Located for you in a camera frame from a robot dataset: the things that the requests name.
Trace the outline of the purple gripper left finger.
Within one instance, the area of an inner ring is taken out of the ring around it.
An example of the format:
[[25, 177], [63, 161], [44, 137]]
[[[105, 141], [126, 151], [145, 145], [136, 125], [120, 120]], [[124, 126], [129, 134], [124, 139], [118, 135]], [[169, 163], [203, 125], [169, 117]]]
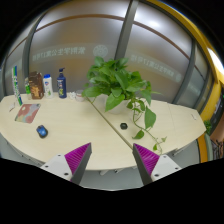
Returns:
[[91, 153], [91, 144], [87, 143], [65, 155], [57, 154], [42, 165], [41, 169], [79, 185]]

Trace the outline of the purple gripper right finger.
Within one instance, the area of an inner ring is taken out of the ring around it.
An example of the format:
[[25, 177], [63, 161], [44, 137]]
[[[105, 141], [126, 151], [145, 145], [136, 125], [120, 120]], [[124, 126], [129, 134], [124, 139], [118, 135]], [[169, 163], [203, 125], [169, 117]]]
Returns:
[[157, 155], [147, 148], [133, 144], [135, 158], [143, 185], [148, 185], [156, 180], [181, 170], [181, 167], [167, 155]]

